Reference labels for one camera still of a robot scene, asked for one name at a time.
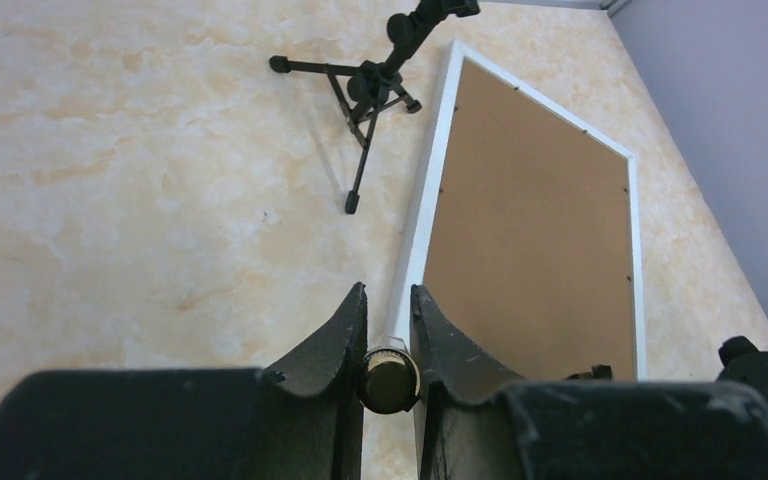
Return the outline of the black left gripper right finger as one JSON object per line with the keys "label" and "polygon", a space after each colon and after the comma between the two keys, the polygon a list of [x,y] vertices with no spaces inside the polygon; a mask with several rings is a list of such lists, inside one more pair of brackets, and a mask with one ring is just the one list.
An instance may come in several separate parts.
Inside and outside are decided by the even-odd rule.
{"label": "black left gripper right finger", "polygon": [[768,479],[768,402],[736,382],[532,381],[410,293],[423,479]]}

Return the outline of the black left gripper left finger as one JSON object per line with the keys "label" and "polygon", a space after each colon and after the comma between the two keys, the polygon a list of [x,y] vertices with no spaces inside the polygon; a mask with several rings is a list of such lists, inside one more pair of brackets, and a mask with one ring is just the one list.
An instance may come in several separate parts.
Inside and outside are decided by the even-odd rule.
{"label": "black left gripper left finger", "polygon": [[0,479],[357,479],[367,295],[265,368],[45,370],[0,403]]}

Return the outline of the white picture frame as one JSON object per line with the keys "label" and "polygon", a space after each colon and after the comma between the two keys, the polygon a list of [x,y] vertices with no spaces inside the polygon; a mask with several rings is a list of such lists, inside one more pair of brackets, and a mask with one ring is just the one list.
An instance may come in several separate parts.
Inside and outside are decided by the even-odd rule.
{"label": "white picture frame", "polygon": [[411,344],[409,319],[410,287],[420,283],[424,277],[432,229],[439,199],[445,157],[451,133],[457,90],[461,72],[466,61],[476,64],[515,91],[540,105],[552,115],[563,119],[576,132],[590,138],[611,150],[624,160],[627,204],[629,207],[630,240],[630,292],[633,319],[635,379],[646,381],[650,378],[647,366],[646,318],[644,307],[643,247],[639,215],[637,157],[625,146],[609,138],[597,127],[587,123],[564,108],[527,82],[517,78],[492,60],[476,51],[460,39],[453,39],[444,49],[442,72],[438,77],[436,91],[438,100],[434,105],[432,123],[427,141],[420,155],[418,174],[412,198],[405,216],[406,224],[402,245],[394,270],[391,293],[387,304],[384,332]]}

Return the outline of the silver screwdriver tool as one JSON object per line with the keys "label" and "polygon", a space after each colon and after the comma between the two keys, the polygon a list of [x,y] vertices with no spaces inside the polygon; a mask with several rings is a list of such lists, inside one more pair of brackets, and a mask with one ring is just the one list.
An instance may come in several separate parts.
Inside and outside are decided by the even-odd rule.
{"label": "silver screwdriver tool", "polygon": [[379,336],[361,359],[355,389],[376,414],[409,412],[419,400],[420,370],[402,338]]}

